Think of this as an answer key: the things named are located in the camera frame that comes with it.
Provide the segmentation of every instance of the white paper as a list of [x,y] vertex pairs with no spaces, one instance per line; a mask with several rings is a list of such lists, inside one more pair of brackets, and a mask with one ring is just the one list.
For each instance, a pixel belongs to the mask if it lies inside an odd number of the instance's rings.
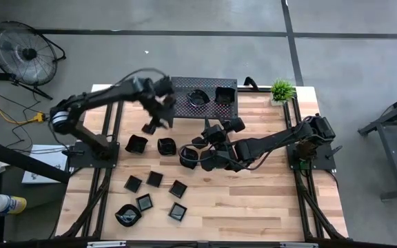
[[[56,149],[56,151],[59,151],[62,148],[62,145],[33,145],[32,151],[41,149]],[[53,150],[38,151],[38,153],[40,152],[53,152]],[[65,170],[65,164],[67,163],[67,156],[62,154],[62,152],[31,154],[30,157],[49,164],[50,166],[54,166],[60,170]],[[44,176],[39,176],[32,172],[24,172],[22,183],[58,183],[58,181],[46,178]]]

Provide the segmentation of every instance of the yellow cable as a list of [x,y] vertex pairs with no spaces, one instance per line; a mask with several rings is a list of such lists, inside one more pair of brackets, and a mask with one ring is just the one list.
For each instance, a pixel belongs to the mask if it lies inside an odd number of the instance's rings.
[[28,121],[11,121],[11,120],[9,120],[4,114],[3,114],[3,112],[1,112],[1,110],[0,110],[0,115],[4,118],[4,120],[6,120],[7,122],[9,122],[9,123],[14,123],[14,124],[18,124],[18,125],[21,125],[21,124],[26,124],[26,123],[28,123],[28,122],[32,122],[32,121],[35,121],[37,118],[31,118],[30,120],[28,120]]

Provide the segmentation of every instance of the wooden table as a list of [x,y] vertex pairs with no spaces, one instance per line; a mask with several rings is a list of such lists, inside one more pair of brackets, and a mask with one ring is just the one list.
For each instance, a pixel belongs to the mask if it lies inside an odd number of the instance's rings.
[[[100,90],[108,85],[94,85]],[[313,87],[297,87],[302,118],[319,112]],[[240,138],[261,138],[285,129],[282,107],[272,107],[269,94],[239,93],[238,113],[246,128],[230,134]],[[86,113],[85,126],[101,133],[105,107]],[[139,103],[125,103],[119,142],[121,151],[113,170],[105,211],[102,239],[104,240],[213,240],[213,241],[302,241],[303,231],[296,196],[293,172],[288,169],[285,148],[273,151],[265,164],[255,171],[238,173],[214,169],[206,172],[200,165],[195,170],[182,167],[178,156],[161,156],[157,151],[158,138],[170,137],[179,147],[199,136],[204,120],[174,119],[171,130],[158,129],[153,136],[141,128],[150,120]],[[144,136],[149,141],[143,155],[124,150],[131,135]],[[150,171],[164,175],[160,188],[145,184]],[[68,183],[61,210],[57,235],[67,231],[87,204],[93,169],[82,169]],[[130,175],[143,183],[134,194],[124,189]],[[318,204],[337,230],[347,236],[340,198],[332,177],[314,171]],[[168,189],[175,180],[188,186],[182,199]],[[114,213],[124,204],[136,204],[136,198],[150,193],[154,207],[143,212],[133,227],[121,226]],[[187,207],[182,222],[167,214],[174,202]],[[311,231],[315,235],[312,211],[308,211]],[[94,229],[97,207],[93,211],[91,231]]]

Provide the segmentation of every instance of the plastic bottle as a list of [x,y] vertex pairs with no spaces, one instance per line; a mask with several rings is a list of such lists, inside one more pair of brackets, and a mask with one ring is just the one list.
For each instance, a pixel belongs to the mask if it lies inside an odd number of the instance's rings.
[[0,194],[0,213],[19,214],[27,206],[27,200],[22,197]]

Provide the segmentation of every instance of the potted plant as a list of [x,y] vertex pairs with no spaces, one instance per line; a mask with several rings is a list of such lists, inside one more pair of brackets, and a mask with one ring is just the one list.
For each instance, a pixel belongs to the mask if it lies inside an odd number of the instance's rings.
[[295,88],[289,81],[276,79],[270,89],[270,102],[272,106],[279,106],[284,102],[292,99],[295,94]]

